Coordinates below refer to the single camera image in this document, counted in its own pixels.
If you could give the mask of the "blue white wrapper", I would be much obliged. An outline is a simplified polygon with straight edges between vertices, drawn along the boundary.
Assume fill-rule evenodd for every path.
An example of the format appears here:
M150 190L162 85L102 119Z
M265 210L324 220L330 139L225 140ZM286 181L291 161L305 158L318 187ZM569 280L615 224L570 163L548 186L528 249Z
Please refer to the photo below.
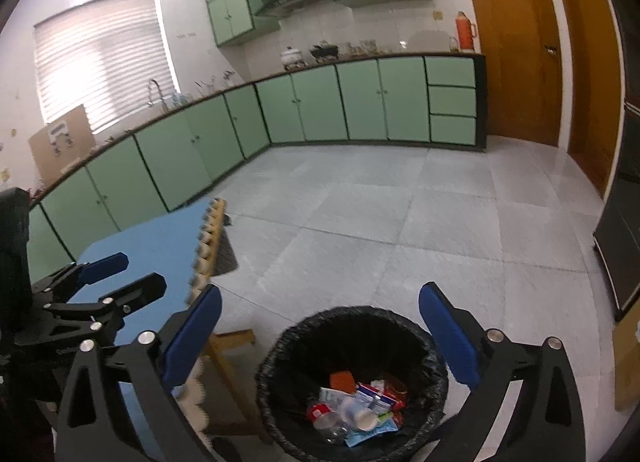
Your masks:
M364 430L351 430L345 438L345 444L347 447L352 448L376 436L386 433L396 433L397 431L398 425L393 417L383 416L382 421L378 422L373 430L368 430L367 432Z

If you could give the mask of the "green white milk carton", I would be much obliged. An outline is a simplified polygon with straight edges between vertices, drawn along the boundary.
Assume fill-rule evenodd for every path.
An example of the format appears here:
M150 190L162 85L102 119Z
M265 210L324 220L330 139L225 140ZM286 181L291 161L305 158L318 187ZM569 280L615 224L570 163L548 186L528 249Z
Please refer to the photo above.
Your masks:
M393 398L386 396L375 387L364 384L357 385L355 398L356 401L372 410L378 416L391 412L396 404Z

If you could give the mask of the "white blue paper cup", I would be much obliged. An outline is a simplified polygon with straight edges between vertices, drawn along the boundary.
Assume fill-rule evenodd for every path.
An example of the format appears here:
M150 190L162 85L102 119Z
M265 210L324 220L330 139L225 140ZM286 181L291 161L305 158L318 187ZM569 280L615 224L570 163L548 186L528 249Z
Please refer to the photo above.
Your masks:
M360 432L370 432L378 426L378 415L355 396L343 400L341 417L349 428Z

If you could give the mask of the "orange foam fruit net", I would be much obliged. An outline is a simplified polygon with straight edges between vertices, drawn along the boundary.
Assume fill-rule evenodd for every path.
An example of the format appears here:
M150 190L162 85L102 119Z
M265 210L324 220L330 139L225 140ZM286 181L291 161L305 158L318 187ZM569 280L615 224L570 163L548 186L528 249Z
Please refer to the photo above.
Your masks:
M330 375L330 387L345 394L353 394L357 390L357 383L350 371L338 371Z

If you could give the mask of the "clear plastic bottle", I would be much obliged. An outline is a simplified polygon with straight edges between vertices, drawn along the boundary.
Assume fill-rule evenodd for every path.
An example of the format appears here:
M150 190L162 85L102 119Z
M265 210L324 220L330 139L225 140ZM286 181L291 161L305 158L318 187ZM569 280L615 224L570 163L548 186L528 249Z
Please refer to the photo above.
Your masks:
M307 409L307 418L314 430L328 444L342 444L348 428L341 416L321 401L311 401Z

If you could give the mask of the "red gold paper bag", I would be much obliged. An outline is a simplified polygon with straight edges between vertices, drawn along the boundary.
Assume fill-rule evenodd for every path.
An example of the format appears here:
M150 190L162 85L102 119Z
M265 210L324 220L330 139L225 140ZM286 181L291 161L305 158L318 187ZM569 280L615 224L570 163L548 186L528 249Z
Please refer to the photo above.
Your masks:
M401 383L398 378L388 373L382 374L382 380L384 385L383 394L393 399L393 409L399 411L405 408L408 397L408 388L404 383Z

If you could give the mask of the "black trash bin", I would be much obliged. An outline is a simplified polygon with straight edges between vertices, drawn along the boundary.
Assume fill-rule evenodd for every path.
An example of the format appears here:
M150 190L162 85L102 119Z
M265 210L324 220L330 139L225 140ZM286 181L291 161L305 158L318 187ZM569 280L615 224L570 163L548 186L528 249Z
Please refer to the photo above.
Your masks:
M265 431L299 461L408 461L442 422L448 393L431 335L371 306L286 329L255 381Z

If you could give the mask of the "blue felt table mat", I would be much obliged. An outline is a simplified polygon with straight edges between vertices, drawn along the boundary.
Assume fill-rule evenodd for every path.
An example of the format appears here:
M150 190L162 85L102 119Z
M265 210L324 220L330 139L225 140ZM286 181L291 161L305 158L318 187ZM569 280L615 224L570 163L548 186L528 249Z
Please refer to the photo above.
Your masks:
M182 210L112 234L93 243L81 254L81 263L92 263L115 253L124 253L129 265L119 274L84 286L72 297L74 303L94 303L99 297L152 272L163 276L167 283L162 298L125 319L124 327L115 338L117 346L131 343L145 330L159 331L172 314L186 308L195 249L209 203L209 198L204 198Z

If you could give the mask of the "cardboard box on floor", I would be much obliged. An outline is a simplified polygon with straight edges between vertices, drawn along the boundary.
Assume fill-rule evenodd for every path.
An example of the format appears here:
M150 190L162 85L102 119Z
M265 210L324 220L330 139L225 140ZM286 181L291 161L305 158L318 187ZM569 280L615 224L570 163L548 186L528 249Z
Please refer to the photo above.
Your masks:
M613 331L615 409L624 411L639 400L639 305L631 308Z

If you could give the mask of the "cardboard box on counter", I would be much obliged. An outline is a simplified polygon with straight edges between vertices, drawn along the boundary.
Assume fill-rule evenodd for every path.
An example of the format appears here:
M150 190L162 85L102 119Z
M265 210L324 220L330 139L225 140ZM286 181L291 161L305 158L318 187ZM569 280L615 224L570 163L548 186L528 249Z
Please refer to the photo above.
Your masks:
M54 184L96 148L96 138L82 104L47 123L28 143L39 179L45 186Z

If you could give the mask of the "black cabinet at right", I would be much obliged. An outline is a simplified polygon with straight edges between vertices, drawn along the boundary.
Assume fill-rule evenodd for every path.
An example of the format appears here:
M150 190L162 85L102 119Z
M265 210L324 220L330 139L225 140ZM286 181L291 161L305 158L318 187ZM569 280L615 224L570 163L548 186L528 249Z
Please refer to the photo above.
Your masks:
M594 232L620 320L639 298L639 13L612 0L624 60L623 133L612 189Z

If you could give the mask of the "chrome faucet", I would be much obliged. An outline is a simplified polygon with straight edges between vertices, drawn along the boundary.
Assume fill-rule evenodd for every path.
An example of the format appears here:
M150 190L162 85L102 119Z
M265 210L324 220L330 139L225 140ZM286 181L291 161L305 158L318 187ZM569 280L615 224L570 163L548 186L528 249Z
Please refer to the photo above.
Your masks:
M159 106L163 113L168 110L160 83L154 78L150 78L148 81L148 106Z

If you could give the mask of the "white window blinds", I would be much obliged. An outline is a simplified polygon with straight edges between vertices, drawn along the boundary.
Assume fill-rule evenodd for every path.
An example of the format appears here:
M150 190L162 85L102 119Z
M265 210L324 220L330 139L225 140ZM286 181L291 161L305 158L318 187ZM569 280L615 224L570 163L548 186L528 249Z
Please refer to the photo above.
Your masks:
M92 0L34 26L40 112L85 107L94 134L148 108L148 81L180 92L160 0Z

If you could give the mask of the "white pot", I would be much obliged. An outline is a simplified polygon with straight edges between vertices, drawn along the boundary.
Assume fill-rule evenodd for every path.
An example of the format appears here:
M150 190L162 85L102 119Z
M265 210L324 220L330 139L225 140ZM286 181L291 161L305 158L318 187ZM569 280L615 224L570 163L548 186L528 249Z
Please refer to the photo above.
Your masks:
M285 71L294 70L306 66L303 53L294 47L288 46L280 53L281 64Z

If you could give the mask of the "green lower cabinets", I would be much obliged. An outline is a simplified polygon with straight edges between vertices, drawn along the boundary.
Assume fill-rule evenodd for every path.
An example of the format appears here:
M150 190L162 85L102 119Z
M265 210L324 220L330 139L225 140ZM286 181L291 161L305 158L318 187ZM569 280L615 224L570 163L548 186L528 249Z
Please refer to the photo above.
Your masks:
M482 55L407 54L279 73L192 102L82 159L32 202L28 264L40 280L94 242L188 204L287 144L486 146Z

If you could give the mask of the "range hood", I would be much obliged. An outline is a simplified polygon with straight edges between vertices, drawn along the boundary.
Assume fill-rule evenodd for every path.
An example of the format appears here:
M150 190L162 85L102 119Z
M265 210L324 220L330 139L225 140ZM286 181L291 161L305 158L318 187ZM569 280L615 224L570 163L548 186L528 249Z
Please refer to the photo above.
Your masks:
M270 0L260 7L255 16L260 18L284 19L297 11L303 10L325 0Z

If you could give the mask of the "wooden door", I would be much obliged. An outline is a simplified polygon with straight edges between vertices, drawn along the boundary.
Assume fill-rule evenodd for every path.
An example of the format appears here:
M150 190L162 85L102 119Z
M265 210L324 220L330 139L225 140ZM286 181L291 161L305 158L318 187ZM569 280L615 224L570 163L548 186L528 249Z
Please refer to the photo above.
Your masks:
M555 146L562 66L552 0L472 0L486 57L488 133Z
M608 0L562 0L573 74L568 154L605 194L620 126L622 78L616 23Z

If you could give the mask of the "orange thermos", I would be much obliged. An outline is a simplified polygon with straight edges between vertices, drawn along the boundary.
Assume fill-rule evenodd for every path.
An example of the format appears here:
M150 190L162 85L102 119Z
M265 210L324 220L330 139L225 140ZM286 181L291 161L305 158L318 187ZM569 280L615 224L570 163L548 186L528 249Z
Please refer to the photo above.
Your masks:
M477 28L474 22L463 12L459 11L454 20L457 29L459 49L462 52L475 52Z

